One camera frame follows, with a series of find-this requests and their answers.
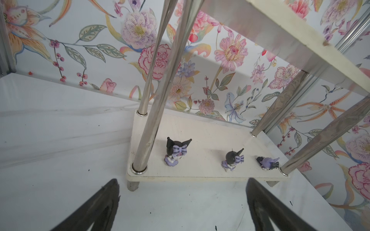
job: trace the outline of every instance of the purple striped bow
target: purple striped bow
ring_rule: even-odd
[[[174,145],[173,146],[174,152],[172,153],[172,155],[177,156],[177,154],[179,154],[179,153],[182,153],[183,156],[186,155],[186,152],[187,152],[186,147],[187,147],[187,145],[184,145],[182,147]]]
[[[241,155],[241,156],[235,156],[235,162],[234,164],[239,164],[239,163],[243,163],[244,162],[244,155]]]

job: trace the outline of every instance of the white shelf board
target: white shelf board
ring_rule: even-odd
[[[290,64],[366,96],[370,79],[277,0],[205,0],[202,11]]]
[[[148,117],[135,113],[132,129],[130,155],[127,165],[129,181],[247,181],[254,177],[263,181],[284,181],[278,169],[262,170],[256,157],[273,157],[258,138],[253,138],[246,127],[229,127],[201,121],[203,118],[191,115],[191,119],[172,115],[165,110],[158,129],[156,140],[149,158],[148,169],[143,175],[131,171],[137,147]],[[186,156],[174,167],[165,164],[167,137],[172,140],[192,139]],[[244,148],[244,163],[234,171],[226,172],[221,166],[225,155],[231,150]]]

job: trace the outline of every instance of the white floor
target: white floor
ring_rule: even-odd
[[[112,230],[254,230],[246,182],[142,182],[127,190],[137,106],[22,75],[1,78],[0,230],[50,230],[112,178],[121,195]],[[286,161],[264,133],[258,138]],[[317,230],[351,230],[297,170],[273,188],[262,184]]]

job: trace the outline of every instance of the small toy figure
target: small toy figure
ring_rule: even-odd
[[[221,162],[226,172],[229,170],[234,171],[237,164],[244,162],[244,155],[240,155],[243,150],[244,148],[238,152],[231,151],[226,154],[226,160]]]
[[[271,170],[271,169],[277,169],[279,167],[279,160],[280,158],[277,159],[272,159],[270,157],[257,157],[257,161],[261,165],[263,170]]]
[[[179,159],[186,155],[187,151],[186,148],[189,146],[192,139],[180,142],[180,141],[173,141],[169,137],[167,137],[167,155],[164,157],[164,162],[168,166],[175,166],[179,163]]]

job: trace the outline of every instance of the stainless steel pole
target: stainless steel pole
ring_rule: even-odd
[[[316,155],[324,147],[328,146],[336,139],[353,128],[370,112],[370,95],[346,110],[338,118],[327,125],[319,134],[308,142],[301,150],[288,160],[281,168],[283,174],[288,175],[304,162]],[[274,186],[277,181],[268,181],[270,186]]]
[[[309,74],[305,71],[300,71],[297,76],[289,83],[288,86],[281,92],[281,94],[277,97],[275,102],[271,105],[271,107],[267,110],[266,114],[262,117],[259,121],[257,126],[251,131],[251,135],[253,137],[257,137],[257,135],[265,130],[270,123],[272,123],[276,117],[279,116],[282,110],[289,104],[290,100],[293,98],[295,92],[299,89],[300,85],[306,79]]]
[[[148,77],[145,82],[145,87],[144,87],[144,91],[142,94],[141,102],[139,105],[139,109],[137,111],[138,114],[141,116],[148,115],[148,104],[149,104],[149,98],[150,98],[150,88],[152,85],[153,70],[155,66],[155,59],[157,58],[159,44],[161,43],[162,36],[164,34],[164,31],[166,30],[169,19],[171,18],[172,13],[174,12],[176,3],[177,3],[177,0],[165,0],[163,4],[161,23],[159,24],[158,36],[157,36],[157,41],[155,42],[152,63],[150,64]]]
[[[136,152],[132,169],[138,173],[144,172],[147,168],[150,152],[153,148],[155,136],[162,119],[164,106],[167,101],[172,80],[177,72],[182,52],[185,49],[190,31],[204,0],[185,0],[181,16],[181,22],[176,30],[174,43],[172,45],[169,66],[157,90],[159,94],[155,97],[153,106],[150,110],[147,123],[141,137],[138,150]]]

